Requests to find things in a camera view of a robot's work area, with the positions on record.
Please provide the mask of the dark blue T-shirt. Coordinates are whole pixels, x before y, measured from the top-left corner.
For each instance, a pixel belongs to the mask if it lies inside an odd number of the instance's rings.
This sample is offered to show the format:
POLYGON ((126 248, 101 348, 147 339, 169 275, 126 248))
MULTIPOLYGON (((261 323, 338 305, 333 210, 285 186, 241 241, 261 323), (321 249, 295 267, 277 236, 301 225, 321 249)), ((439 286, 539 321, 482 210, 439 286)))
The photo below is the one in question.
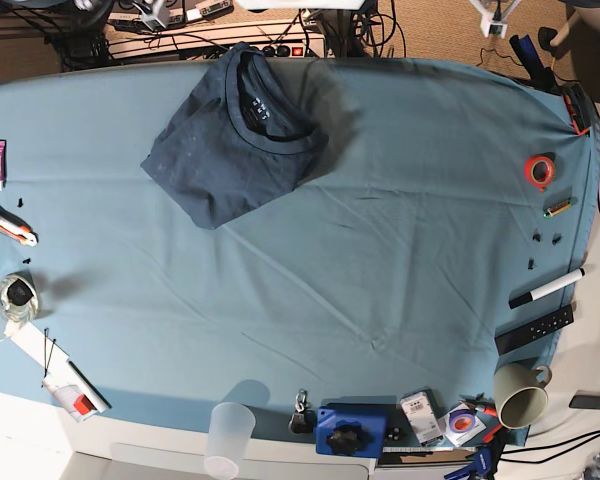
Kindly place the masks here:
POLYGON ((141 167, 197 227, 214 230, 292 192, 327 142, 265 55, 238 43, 208 68, 141 167))

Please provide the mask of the light blue table cloth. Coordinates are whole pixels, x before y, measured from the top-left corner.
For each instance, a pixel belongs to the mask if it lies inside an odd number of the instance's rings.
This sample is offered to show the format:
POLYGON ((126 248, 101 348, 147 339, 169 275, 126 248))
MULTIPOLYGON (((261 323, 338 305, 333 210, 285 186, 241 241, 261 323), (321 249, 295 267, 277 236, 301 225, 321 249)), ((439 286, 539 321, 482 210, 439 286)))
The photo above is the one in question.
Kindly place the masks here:
POLYGON ((39 242, 0 235, 0 280, 30 272, 43 331, 110 416, 204 431, 223 401, 289 438, 294 398, 448 406, 490 394, 499 330, 560 308, 599 185, 597 133, 563 100, 451 62, 271 65, 329 141, 292 193, 215 230, 142 169, 208 70, 130 66, 0 85, 0 205, 39 242), (524 174, 547 155, 541 193, 524 174), (572 206, 546 219, 567 198, 572 206))

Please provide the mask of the blue box with knob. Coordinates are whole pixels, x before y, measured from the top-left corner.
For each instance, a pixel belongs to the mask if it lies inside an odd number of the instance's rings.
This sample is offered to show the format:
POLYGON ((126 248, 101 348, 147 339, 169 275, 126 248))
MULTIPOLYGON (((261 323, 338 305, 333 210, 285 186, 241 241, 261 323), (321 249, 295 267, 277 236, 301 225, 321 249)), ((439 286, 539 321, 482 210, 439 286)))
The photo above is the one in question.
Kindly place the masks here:
POLYGON ((320 407, 314 430, 316 453, 378 459, 387 423, 388 413, 382 405, 331 403, 320 407))

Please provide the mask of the translucent plastic cup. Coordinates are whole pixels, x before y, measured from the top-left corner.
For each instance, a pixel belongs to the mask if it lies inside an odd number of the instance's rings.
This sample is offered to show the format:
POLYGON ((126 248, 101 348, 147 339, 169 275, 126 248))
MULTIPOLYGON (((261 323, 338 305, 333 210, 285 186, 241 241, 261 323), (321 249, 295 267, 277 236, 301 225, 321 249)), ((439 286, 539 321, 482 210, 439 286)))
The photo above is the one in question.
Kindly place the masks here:
POLYGON ((256 426, 252 411, 238 403, 216 405, 210 418, 203 466, 214 479, 236 479, 256 426))

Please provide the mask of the white power strip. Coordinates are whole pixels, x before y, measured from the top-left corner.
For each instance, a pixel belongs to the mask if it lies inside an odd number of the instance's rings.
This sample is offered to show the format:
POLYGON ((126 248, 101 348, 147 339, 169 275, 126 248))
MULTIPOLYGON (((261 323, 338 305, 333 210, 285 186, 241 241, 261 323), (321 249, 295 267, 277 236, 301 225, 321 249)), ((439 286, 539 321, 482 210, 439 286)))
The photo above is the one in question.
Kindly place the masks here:
POLYGON ((179 54, 205 48, 229 49, 248 43, 281 57, 301 58, 311 52, 326 55, 323 34, 302 28, 298 20, 232 24, 192 24, 160 33, 105 31, 108 51, 115 60, 147 55, 179 54))

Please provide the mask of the white barcode package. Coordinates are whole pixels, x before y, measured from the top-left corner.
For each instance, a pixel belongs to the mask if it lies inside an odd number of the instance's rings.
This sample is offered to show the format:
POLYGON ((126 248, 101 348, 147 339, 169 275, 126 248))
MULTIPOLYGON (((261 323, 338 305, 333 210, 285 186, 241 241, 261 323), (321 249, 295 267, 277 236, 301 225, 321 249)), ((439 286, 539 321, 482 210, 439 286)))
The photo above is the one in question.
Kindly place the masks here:
POLYGON ((425 391, 402 398, 400 407, 422 447, 438 446, 444 441, 444 434, 425 391))

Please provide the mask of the black white marker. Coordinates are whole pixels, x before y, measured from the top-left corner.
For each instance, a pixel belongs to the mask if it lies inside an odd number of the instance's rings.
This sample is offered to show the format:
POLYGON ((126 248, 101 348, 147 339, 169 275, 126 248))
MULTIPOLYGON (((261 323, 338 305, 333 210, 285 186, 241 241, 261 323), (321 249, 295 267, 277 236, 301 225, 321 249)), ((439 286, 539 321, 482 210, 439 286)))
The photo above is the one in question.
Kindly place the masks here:
POLYGON ((522 305, 531 303, 540 298, 548 296, 558 290, 566 288, 579 280, 581 280, 586 275, 586 271, 584 268, 578 268, 566 275, 563 275, 545 285, 537 287, 531 291, 528 291, 518 297, 515 297, 509 301, 509 308, 516 309, 522 305))

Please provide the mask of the purple orange disc packet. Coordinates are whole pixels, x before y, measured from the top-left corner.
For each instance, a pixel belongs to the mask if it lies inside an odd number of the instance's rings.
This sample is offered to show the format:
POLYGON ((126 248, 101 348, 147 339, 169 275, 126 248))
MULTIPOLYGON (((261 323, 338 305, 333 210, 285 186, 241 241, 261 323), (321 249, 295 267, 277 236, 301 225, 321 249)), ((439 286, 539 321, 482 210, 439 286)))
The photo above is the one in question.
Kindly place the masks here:
POLYGON ((455 447, 461 447, 486 429, 474 409, 460 403, 438 420, 439 428, 455 447))

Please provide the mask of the red tape roll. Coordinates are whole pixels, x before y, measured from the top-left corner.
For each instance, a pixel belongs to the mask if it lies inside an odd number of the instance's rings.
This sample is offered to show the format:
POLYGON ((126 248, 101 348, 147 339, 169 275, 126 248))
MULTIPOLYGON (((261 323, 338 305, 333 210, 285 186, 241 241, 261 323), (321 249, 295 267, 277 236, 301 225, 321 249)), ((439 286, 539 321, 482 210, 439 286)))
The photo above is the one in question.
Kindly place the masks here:
POLYGON ((527 181, 543 193, 555 176, 555 164, 547 155, 534 155, 527 159, 524 165, 527 181))

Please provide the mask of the grey green mug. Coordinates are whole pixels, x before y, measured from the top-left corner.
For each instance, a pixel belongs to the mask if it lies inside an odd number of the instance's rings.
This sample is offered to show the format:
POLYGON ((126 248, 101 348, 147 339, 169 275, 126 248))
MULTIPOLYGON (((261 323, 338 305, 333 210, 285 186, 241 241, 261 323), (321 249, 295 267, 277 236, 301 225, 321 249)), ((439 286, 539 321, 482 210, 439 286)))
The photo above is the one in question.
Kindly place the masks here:
POLYGON ((546 365, 528 369, 511 363, 494 374, 494 402, 500 423, 507 429, 529 427, 545 412, 549 397, 546 387, 552 380, 546 365))

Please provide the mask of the black remote control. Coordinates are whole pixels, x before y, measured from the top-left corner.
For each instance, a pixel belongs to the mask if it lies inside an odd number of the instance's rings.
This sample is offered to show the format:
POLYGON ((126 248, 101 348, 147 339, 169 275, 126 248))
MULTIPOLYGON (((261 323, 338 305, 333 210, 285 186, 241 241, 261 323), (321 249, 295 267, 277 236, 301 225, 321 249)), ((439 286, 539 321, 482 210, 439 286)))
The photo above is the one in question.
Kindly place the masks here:
POLYGON ((520 349, 530 343, 571 325, 574 322, 574 311, 571 304, 566 305, 550 314, 527 322, 509 332, 494 338, 499 355, 505 355, 520 349))

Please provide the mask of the white red tube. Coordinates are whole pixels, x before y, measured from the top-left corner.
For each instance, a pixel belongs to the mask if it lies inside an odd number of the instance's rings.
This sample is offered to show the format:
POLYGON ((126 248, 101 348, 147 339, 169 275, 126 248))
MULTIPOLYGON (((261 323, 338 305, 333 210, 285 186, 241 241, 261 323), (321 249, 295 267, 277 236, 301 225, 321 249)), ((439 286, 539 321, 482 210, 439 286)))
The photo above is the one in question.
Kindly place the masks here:
POLYGON ((94 404, 77 385, 58 382, 50 375, 43 378, 41 384, 76 422, 82 422, 97 412, 94 404))

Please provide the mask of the blue clamp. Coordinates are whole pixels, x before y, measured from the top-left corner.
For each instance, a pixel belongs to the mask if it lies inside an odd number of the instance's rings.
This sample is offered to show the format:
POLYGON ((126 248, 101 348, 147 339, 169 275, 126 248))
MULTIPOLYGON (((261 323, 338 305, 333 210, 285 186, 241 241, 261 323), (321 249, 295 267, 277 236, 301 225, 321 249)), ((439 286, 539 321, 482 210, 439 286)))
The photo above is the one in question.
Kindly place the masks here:
POLYGON ((458 470, 445 474, 445 480, 495 479, 499 460, 504 452, 505 443, 493 440, 487 446, 477 450, 470 463, 458 470))

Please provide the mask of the white paper strip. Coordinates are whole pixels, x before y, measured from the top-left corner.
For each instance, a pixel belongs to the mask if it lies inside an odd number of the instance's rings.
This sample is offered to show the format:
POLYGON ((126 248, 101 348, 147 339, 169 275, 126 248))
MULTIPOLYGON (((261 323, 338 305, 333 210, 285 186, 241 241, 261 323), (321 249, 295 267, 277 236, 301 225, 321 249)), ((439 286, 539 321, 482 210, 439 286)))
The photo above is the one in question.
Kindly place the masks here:
POLYGON ((104 413, 111 404, 82 374, 47 331, 41 331, 32 324, 22 327, 11 341, 31 359, 42 366, 43 378, 50 375, 58 382, 77 385, 91 400, 98 413, 104 413))

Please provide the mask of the orange black tool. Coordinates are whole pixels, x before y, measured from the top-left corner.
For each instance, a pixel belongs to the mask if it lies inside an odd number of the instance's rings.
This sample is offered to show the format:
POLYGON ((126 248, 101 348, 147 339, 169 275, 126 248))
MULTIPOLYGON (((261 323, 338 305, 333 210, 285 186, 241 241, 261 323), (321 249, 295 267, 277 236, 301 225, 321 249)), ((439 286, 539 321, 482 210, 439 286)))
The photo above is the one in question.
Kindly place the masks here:
POLYGON ((567 82, 560 86, 569 118, 578 136, 587 135, 591 128, 588 99, 579 83, 567 82))

